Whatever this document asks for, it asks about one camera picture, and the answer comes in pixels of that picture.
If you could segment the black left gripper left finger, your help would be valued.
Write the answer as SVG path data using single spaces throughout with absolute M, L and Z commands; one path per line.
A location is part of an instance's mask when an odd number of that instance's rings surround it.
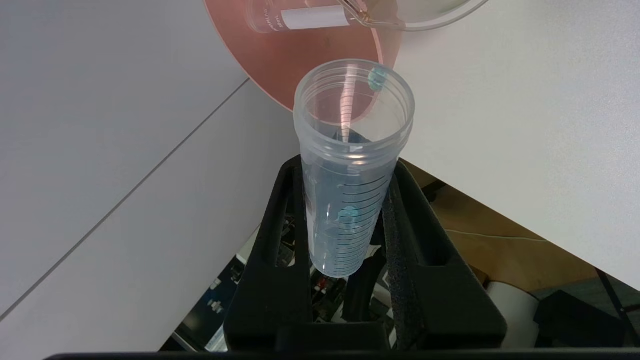
M 310 251 L 301 156 L 279 169 L 256 240 L 223 323 L 231 352 L 272 351 L 282 327 L 311 322 Z M 294 264 L 278 267 L 286 214 L 294 217 Z

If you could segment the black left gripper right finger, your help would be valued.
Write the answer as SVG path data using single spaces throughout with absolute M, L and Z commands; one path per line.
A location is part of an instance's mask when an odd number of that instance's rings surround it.
M 382 204 L 382 225 L 397 349 L 501 347 L 503 315 L 402 162 Z

